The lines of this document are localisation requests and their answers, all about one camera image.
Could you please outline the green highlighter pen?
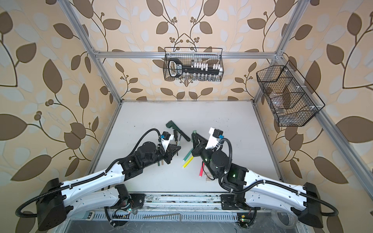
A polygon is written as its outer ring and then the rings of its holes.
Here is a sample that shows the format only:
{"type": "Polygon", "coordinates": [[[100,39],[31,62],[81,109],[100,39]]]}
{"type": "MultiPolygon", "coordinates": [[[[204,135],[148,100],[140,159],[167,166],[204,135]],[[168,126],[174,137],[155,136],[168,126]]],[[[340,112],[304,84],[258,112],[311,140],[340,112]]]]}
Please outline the green highlighter pen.
{"type": "Polygon", "coordinates": [[[193,151],[193,148],[192,149],[190,149],[190,151],[187,153],[187,155],[184,157],[184,161],[187,161],[188,159],[189,159],[189,157],[191,156],[191,153],[192,153],[192,151],[193,151]]]}

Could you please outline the yellow highlighter pen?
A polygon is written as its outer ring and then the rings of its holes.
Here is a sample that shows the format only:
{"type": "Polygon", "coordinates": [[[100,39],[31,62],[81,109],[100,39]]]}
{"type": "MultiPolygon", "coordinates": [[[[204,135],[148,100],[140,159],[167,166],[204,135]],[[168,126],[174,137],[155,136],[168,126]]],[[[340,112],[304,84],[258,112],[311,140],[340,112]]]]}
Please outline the yellow highlighter pen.
{"type": "Polygon", "coordinates": [[[183,168],[186,168],[189,164],[190,164],[190,162],[192,161],[194,159],[194,157],[193,156],[191,156],[184,164],[183,164],[183,168]]]}

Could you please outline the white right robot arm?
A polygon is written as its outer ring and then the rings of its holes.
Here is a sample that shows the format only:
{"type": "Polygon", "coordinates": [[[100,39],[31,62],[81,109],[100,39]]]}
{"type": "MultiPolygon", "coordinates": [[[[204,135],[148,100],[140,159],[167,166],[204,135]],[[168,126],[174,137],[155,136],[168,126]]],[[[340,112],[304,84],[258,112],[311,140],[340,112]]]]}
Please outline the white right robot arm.
{"type": "Polygon", "coordinates": [[[210,138],[192,133],[194,157],[200,157],[208,178],[232,197],[229,205],[238,209],[267,208],[295,216],[314,228],[323,228],[324,204],[316,185],[295,185],[261,176],[233,163],[233,147],[222,131],[213,129],[210,138]]]}

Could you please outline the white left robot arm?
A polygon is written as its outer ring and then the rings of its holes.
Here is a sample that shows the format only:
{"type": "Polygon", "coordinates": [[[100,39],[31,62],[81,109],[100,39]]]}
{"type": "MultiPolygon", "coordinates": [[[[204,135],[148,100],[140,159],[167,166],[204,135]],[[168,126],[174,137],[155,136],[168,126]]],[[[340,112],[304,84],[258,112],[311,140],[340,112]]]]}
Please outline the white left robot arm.
{"type": "Polygon", "coordinates": [[[105,170],[65,182],[49,180],[36,201],[38,230],[52,229],[81,211],[119,205],[128,198],[124,181],[158,162],[169,164],[180,149],[176,144],[145,142],[105,170]]]}

